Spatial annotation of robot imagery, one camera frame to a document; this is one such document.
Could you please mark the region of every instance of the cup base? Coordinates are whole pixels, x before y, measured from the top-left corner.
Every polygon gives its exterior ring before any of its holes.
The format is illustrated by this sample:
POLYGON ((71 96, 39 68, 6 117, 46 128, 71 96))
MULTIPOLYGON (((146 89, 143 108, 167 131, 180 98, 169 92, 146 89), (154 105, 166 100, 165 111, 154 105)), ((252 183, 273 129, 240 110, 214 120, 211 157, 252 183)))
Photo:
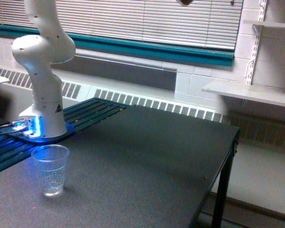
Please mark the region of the cup base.
POLYGON ((63 191, 63 186, 60 186, 59 188, 56 189, 43 189, 42 195, 45 197, 55 197, 58 196, 62 193, 63 191))

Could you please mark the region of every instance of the dark slatted platform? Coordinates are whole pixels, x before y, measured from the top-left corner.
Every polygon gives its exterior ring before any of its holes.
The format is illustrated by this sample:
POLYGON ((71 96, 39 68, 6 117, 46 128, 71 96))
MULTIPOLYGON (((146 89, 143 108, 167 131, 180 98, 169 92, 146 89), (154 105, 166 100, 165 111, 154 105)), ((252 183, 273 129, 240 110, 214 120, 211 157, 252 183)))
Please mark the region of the dark slatted platform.
MULTIPOLYGON (((65 108, 65 121, 74 126, 75 132, 79 132, 127 107, 124 104, 92 98, 65 108)), ((0 135, 0 171, 28 158, 37 147, 8 135, 0 135)))

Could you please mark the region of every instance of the radiator vent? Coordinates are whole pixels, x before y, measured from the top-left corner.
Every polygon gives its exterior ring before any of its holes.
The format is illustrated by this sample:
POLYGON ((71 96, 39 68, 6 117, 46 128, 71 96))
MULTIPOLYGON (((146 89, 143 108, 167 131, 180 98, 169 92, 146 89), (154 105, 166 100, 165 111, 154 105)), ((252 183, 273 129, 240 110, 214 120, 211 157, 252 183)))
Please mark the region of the radiator vent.
POLYGON ((97 89, 94 90, 94 95, 90 95, 91 97, 94 96, 127 105, 140 105, 164 110, 166 112, 178 113, 204 120, 239 126, 241 129, 240 138, 285 147, 285 124, 260 121, 258 119, 244 116, 227 116, 207 108, 185 105, 177 102, 169 102, 167 100, 150 98, 147 96, 126 92, 121 93, 121 91, 113 89, 104 90, 97 87, 97 89))
MULTIPOLYGON (((4 83, 5 85, 28 90, 32 89, 32 82, 28 74, 0 68, 0 76, 9 79, 7 83, 4 83)), ((98 97, 126 105, 141 105, 148 108, 160 109, 208 121, 230 124, 240 127, 241 139, 246 138, 249 140, 285 147, 284 123, 260 120, 244 115, 227 116, 212 109, 153 98, 145 95, 122 92, 115 89, 69 81, 63 77, 61 78, 63 97, 65 99, 81 102, 92 97, 98 97)))
MULTIPOLYGON (((0 68, 0 76, 9 79, 6 85, 32 90, 32 82, 28 74, 0 68)), ((91 86, 87 84, 75 83, 62 79, 62 97, 76 101, 84 101, 90 87, 91 86), (83 87, 85 87, 85 95, 80 96, 83 87)))

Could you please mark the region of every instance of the floor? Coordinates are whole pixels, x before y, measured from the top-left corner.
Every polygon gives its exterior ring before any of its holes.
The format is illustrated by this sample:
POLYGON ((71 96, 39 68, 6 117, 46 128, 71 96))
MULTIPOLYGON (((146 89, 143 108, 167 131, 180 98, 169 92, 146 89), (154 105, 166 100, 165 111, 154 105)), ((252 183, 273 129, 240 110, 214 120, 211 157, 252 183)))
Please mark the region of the floor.
POLYGON ((285 214, 285 148, 242 140, 234 158, 228 196, 285 214))
MULTIPOLYGON (((210 228, 215 197, 209 197, 199 215, 197 228, 210 228)), ((223 215, 222 228, 285 228, 285 222, 248 209, 226 203, 223 215)))

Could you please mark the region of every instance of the cable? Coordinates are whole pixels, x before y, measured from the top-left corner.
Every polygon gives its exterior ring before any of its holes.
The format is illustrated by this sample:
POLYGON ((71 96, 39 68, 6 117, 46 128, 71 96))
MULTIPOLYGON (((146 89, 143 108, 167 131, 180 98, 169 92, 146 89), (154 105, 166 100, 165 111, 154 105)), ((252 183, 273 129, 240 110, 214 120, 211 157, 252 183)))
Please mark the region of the cable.
MULTIPOLYGON (((0 126, 0 129, 3 128, 3 127, 16 126, 18 124, 27 124, 28 122, 29 122, 29 120, 27 118, 24 118, 24 119, 20 119, 20 120, 17 120, 17 121, 13 121, 11 124, 8 123, 8 124, 5 124, 5 125, 2 125, 2 126, 0 126)), ((11 134, 11 133, 16 133, 16 132, 22 132, 22 131, 26 131, 26 130, 27 130, 27 127, 26 128, 22 128, 20 130, 16 130, 16 131, 2 132, 2 133, 0 133, 0 135, 2 135, 2 134, 11 134)))
POLYGON ((13 125, 13 124, 8 123, 8 124, 5 124, 5 125, 0 126, 0 128, 2 128, 2 127, 11 127, 12 125, 13 125))
POLYGON ((26 129, 21 129, 21 130, 17 130, 17 131, 12 131, 12 132, 2 132, 0 133, 1 134, 11 134, 11 133, 16 133, 16 132, 22 132, 22 131, 25 131, 26 129))

